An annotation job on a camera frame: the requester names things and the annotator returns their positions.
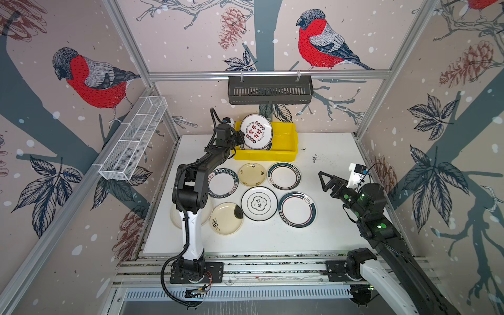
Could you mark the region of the white plate red characters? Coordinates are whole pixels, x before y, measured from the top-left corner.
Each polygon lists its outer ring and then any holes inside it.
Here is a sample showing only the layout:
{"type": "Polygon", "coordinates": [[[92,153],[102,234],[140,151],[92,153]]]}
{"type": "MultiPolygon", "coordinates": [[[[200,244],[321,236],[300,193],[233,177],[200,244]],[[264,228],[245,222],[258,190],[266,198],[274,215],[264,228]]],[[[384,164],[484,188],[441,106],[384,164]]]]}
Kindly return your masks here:
{"type": "Polygon", "coordinates": [[[272,125],[260,114],[246,116],[241,122],[240,131],[244,133],[244,146],[248,150],[264,150],[272,142],[272,125]]]}

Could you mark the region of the green red rim plate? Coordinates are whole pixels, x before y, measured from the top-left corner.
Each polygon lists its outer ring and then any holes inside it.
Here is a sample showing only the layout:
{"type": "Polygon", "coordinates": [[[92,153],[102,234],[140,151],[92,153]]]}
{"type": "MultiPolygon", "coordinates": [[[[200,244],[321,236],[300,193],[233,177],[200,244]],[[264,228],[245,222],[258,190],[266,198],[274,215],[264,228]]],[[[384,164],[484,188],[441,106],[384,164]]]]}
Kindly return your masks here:
{"type": "Polygon", "coordinates": [[[294,228],[306,228],[316,219],[313,199],[302,192],[289,192],[280,198],[278,212],[284,223],[294,228]]]}
{"type": "Polygon", "coordinates": [[[301,172],[290,163],[276,163],[267,172],[270,184],[278,190],[293,190],[301,183],[301,172]]]}

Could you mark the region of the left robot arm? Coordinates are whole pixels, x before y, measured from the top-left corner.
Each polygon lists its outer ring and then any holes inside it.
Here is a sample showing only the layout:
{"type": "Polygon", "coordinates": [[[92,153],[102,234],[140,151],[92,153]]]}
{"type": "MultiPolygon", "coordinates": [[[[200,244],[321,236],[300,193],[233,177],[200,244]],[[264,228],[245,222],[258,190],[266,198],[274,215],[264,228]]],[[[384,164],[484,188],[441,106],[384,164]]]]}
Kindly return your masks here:
{"type": "Polygon", "coordinates": [[[234,156],[236,147],[243,144],[243,132],[221,123],[214,128],[209,144],[203,149],[204,155],[195,162],[178,166],[172,202],[181,214],[184,245],[173,263],[176,277],[188,282],[197,282],[205,277],[200,211],[209,198],[209,174],[234,156]]]}

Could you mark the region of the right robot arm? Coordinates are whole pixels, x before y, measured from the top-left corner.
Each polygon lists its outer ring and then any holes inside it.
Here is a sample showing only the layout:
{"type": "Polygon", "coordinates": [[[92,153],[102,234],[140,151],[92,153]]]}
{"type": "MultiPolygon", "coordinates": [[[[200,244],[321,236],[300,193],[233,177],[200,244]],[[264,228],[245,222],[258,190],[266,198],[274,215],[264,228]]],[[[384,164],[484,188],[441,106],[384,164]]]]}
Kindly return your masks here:
{"type": "Polygon", "coordinates": [[[346,275],[365,280],[396,314],[458,314],[458,309],[432,283],[400,232],[384,215],[387,198],[378,183],[360,190],[350,181],[318,174],[322,189],[356,215],[360,235],[370,244],[347,254],[346,275]]]}

